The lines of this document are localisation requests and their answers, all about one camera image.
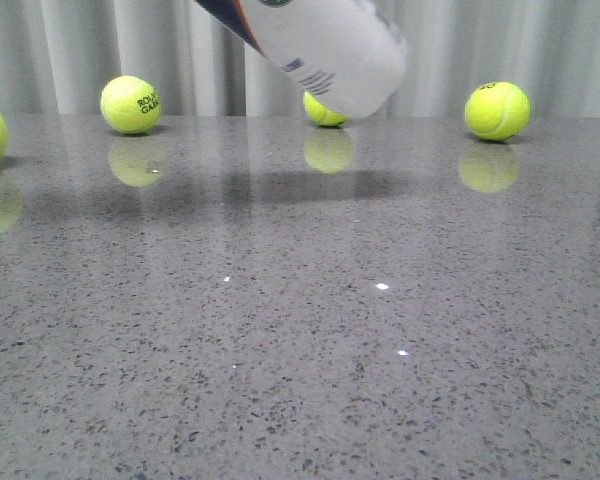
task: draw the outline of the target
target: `white bottle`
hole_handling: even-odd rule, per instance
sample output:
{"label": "white bottle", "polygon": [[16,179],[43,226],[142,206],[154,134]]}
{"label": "white bottle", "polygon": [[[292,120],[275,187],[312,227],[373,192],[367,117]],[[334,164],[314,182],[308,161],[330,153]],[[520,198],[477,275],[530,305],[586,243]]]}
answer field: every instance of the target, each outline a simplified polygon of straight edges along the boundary
{"label": "white bottle", "polygon": [[407,45],[370,0],[196,1],[343,115],[371,115],[404,77]]}

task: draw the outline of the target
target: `white curtain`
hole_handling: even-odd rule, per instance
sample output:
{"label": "white curtain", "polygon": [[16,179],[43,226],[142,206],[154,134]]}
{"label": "white curtain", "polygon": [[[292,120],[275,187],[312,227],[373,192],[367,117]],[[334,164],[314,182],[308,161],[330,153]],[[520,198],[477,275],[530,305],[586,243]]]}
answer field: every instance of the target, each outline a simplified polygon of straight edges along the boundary
{"label": "white curtain", "polygon": [[[410,46],[378,115],[460,115],[471,90],[503,79],[536,115],[600,117],[600,0],[377,3]],[[302,113],[299,87],[193,0],[0,0],[4,112],[97,113],[120,74],[153,83],[166,114]]]}

